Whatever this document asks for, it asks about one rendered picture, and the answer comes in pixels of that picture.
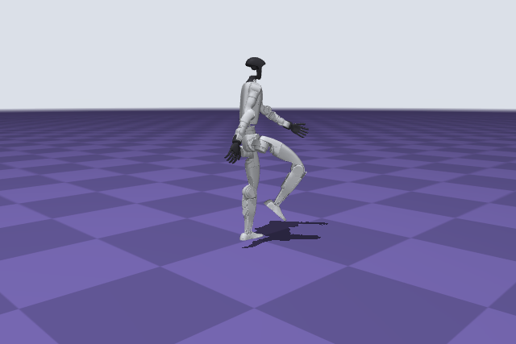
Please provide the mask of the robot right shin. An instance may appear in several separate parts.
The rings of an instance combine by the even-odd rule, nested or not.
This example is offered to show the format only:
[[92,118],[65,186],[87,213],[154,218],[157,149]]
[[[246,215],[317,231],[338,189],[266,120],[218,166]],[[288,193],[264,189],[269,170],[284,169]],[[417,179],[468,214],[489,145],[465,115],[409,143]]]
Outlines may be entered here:
[[[304,168],[301,165],[293,166],[291,172],[289,172],[281,185],[281,191],[277,195],[275,202],[277,207],[279,207],[280,203],[283,202],[284,199],[287,198],[288,195],[297,187],[300,183],[306,172],[303,174]],[[303,174],[303,175],[302,175]],[[287,194],[287,195],[286,195]],[[278,203],[278,204],[277,204]]]

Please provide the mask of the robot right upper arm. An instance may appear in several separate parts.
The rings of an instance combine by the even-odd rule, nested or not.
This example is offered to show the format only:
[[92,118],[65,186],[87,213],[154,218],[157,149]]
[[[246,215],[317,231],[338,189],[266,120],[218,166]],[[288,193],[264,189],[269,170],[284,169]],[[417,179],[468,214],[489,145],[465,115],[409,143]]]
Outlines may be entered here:
[[[245,105],[243,114],[247,110],[251,110],[252,107],[255,106],[256,100],[257,100],[258,96],[260,95],[260,91],[261,91],[261,86],[260,85],[253,84],[253,83],[250,84],[249,89],[248,89],[248,99],[246,101],[246,105]],[[254,117],[255,117],[255,115],[253,116],[253,118],[251,120],[253,120]]]

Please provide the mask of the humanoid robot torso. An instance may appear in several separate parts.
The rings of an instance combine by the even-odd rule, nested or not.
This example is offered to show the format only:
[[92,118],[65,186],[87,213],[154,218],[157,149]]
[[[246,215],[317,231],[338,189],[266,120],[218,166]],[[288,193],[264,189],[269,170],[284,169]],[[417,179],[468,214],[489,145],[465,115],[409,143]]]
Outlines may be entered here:
[[[256,83],[256,80],[253,80],[253,82],[250,81],[250,82],[246,82],[243,84],[242,89],[241,89],[241,95],[240,95],[239,122],[243,116],[243,111],[244,111],[244,108],[246,105],[246,101],[248,99],[248,89],[249,89],[249,86],[251,83],[260,85],[260,84]],[[262,93],[262,88],[261,88],[260,95],[258,96],[258,98],[256,100],[256,104],[255,104],[255,106],[252,107],[252,110],[254,110],[254,112],[255,112],[255,117],[253,120],[250,121],[250,124],[256,125],[258,123],[258,118],[260,115],[260,108],[261,108],[262,101],[263,101],[263,93]],[[260,137],[260,135],[256,134],[255,126],[249,125],[247,130],[245,131],[245,135],[243,136],[243,139],[241,142],[243,145],[243,149],[246,152],[254,152],[255,150],[254,150],[254,148],[252,148],[251,142],[253,139],[258,139],[259,137]]]

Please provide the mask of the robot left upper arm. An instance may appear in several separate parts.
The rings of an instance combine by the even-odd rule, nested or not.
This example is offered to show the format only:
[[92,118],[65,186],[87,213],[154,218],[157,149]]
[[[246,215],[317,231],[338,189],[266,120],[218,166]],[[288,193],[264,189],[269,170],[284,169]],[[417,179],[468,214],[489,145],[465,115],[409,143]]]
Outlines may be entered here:
[[263,105],[263,102],[262,102],[262,103],[261,103],[260,112],[261,112],[263,115],[268,115],[268,114],[271,114],[271,112],[272,112],[272,108],[271,108],[270,106],[264,106],[264,105]]

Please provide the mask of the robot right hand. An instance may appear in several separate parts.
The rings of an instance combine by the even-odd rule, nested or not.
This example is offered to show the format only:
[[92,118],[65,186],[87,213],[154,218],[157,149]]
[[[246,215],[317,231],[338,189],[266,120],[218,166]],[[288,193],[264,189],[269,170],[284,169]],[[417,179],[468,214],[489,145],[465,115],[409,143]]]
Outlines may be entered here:
[[[241,157],[241,151],[240,151],[239,145],[241,144],[242,141],[240,142],[239,140],[237,140],[236,136],[237,135],[234,135],[233,140],[232,140],[233,144],[231,145],[230,151],[224,157],[224,158],[227,158],[231,154],[230,157],[227,159],[227,161],[230,160],[231,157],[233,156],[231,161],[229,162],[229,163],[231,163],[235,159],[234,162],[232,162],[233,164],[236,162],[237,159],[239,160]],[[239,155],[239,157],[238,157],[238,155]]]

